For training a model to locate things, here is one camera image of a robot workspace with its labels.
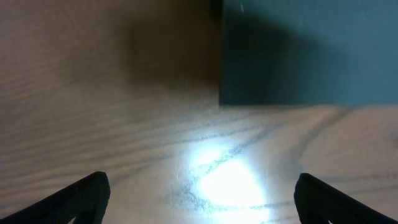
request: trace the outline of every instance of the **wooden surface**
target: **wooden surface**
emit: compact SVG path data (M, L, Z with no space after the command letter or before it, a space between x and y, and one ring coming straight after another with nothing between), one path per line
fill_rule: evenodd
M301 172L398 219L398 110L220 108L205 1L1 0L0 38L0 217L103 170L103 223L298 223Z

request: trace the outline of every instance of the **table top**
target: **table top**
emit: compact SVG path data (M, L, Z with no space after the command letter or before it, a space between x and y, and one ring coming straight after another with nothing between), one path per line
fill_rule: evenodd
M203 1L0 14L0 217L102 170L103 223L299 223L301 172L398 219L398 110L220 107Z

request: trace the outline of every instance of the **brown wood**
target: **brown wood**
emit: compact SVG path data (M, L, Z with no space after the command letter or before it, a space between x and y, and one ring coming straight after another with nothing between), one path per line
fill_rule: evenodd
M1 0L0 217L107 172L104 223L298 223L310 172L398 219L395 108L221 108L202 0Z

